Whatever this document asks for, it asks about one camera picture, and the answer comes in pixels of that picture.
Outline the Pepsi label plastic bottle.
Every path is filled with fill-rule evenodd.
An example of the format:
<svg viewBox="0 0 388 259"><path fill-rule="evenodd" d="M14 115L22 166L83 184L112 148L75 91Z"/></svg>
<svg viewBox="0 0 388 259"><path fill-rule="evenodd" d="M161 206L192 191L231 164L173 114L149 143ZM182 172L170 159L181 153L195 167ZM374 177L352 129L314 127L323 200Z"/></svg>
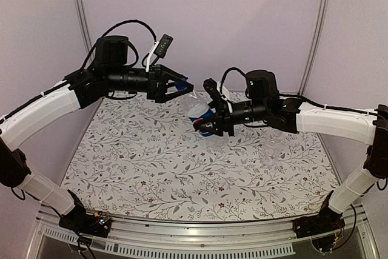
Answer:
<svg viewBox="0 0 388 259"><path fill-rule="evenodd" d="M179 103L192 123L208 118L213 113L205 99L196 91L180 97ZM226 136L218 136L203 130L198 130L198 132L204 138L208 147L221 150L227 145L228 139Z"/></svg>

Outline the blue bottle cap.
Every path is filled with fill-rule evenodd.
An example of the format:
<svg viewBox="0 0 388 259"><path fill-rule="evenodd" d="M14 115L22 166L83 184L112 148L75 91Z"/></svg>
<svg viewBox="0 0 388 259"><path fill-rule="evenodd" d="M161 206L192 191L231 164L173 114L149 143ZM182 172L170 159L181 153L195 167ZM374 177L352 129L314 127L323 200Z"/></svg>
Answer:
<svg viewBox="0 0 388 259"><path fill-rule="evenodd" d="M186 82L187 82L187 78L182 78L181 82L174 81L173 86L175 87L177 92L186 94L188 92Z"/></svg>

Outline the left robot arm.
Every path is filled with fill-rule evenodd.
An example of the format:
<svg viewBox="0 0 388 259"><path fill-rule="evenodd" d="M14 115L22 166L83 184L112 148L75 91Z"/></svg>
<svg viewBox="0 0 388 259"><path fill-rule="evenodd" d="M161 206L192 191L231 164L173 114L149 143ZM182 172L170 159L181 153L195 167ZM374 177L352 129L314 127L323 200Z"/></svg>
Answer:
<svg viewBox="0 0 388 259"><path fill-rule="evenodd" d="M78 197L49 178L32 172L20 145L61 117L107 97L110 92L146 93L165 103L193 91L187 78L166 66L147 61L144 68L127 64L134 49L126 36L102 36L87 69L64 77L48 91L1 118L1 184L18 188L55 209L77 231L90 226L90 215Z"/></svg>

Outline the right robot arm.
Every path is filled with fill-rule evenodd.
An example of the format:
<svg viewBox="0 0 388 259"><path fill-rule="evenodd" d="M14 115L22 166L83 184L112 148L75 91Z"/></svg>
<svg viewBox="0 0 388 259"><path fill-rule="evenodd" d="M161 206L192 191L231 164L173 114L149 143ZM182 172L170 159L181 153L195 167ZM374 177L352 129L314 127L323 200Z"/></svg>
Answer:
<svg viewBox="0 0 388 259"><path fill-rule="evenodd" d="M315 103L299 95L280 94L274 73L253 70L244 75L247 101L233 103L223 83L204 81L215 112L193 123L196 130L214 135L234 134L234 126L262 122L288 133L320 133L359 141L368 146L367 158L325 200L313 220L318 232L327 232L355 200L379 180L387 178L387 106L352 109Z"/></svg>

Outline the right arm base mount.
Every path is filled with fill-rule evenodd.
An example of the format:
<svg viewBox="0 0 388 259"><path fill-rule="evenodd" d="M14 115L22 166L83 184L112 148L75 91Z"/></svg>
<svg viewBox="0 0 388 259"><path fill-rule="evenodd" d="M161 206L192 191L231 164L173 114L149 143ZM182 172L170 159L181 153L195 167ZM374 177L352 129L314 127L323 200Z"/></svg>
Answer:
<svg viewBox="0 0 388 259"><path fill-rule="evenodd" d="M292 230L297 238L311 237L335 230L341 231L345 226L344 219L328 207L312 216L303 216L292 221ZM339 236L331 234L312 240L313 247L320 252L330 252L335 248Z"/></svg>

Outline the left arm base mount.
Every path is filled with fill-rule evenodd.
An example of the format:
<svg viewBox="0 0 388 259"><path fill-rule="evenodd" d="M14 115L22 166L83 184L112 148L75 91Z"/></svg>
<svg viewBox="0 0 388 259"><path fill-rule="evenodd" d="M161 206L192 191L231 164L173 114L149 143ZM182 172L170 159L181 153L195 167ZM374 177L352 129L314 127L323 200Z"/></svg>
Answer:
<svg viewBox="0 0 388 259"><path fill-rule="evenodd" d="M88 214L84 209L74 208L59 220L59 227L71 230L75 234L87 234L107 238L112 222L108 213L97 211Z"/></svg>

